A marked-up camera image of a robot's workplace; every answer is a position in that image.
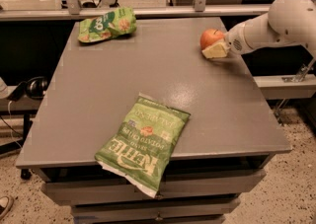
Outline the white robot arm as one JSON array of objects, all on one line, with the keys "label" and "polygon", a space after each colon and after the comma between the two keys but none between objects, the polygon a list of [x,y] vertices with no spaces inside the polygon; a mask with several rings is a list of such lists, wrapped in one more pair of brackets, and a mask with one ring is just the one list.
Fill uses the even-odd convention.
[{"label": "white robot arm", "polygon": [[199,43],[207,59],[294,45],[302,45],[316,58],[316,4],[312,0],[275,0],[266,14],[239,23],[227,33],[204,31]]}]

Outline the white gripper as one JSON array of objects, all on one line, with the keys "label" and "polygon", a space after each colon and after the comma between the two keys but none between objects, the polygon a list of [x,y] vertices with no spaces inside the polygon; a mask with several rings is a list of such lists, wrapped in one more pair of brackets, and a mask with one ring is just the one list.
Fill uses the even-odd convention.
[{"label": "white gripper", "polygon": [[223,58],[227,56],[229,48],[237,54],[253,52],[254,48],[249,45],[249,30],[249,24],[237,24],[225,34],[225,41],[219,40],[204,49],[203,56],[207,59]]}]

